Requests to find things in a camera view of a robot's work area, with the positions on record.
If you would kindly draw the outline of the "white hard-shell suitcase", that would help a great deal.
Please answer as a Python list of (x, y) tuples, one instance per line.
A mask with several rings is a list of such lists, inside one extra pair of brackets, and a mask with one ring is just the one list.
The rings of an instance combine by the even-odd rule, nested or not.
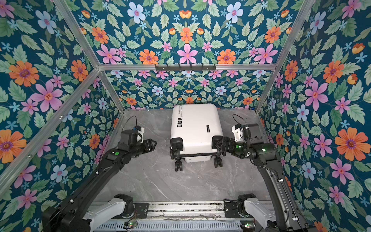
[(185, 162), (209, 161), (222, 167), (225, 152), (217, 147), (223, 139), (217, 107), (211, 103), (177, 105), (172, 110), (171, 159), (175, 171), (183, 170)]

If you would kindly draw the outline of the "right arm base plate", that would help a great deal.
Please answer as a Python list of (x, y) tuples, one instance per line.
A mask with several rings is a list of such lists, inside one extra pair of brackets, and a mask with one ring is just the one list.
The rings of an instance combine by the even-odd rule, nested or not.
[(235, 202), (224, 201), (224, 214), (226, 218), (245, 218), (247, 214), (243, 214), (238, 210)]

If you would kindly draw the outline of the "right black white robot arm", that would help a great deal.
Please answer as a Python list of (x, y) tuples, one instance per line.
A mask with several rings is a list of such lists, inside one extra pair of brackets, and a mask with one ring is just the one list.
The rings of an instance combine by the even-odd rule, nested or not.
[(272, 143), (264, 143), (261, 137), (249, 138), (245, 142), (223, 137), (215, 146), (221, 154), (230, 153), (249, 159), (264, 180), (273, 212), (263, 206), (254, 194), (240, 195), (236, 203), (240, 215), (254, 218), (256, 232), (317, 231), (300, 211), (283, 174), (278, 151)]

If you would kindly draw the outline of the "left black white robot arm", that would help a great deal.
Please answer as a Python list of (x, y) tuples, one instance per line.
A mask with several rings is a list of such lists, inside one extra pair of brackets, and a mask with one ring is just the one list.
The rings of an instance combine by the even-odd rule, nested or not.
[(107, 151), (97, 168), (71, 196), (57, 208), (52, 206), (43, 212), (43, 231), (90, 232), (92, 220), (85, 215), (96, 196), (133, 157), (154, 151), (156, 145), (156, 141), (146, 139), (132, 147), (119, 145)]

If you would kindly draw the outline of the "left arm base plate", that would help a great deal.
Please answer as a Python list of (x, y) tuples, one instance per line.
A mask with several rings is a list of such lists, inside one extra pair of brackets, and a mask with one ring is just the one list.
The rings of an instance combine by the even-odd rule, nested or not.
[(133, 203), (128, 208), (128, 218), (145, 219), (149, 213), (149, 203)]

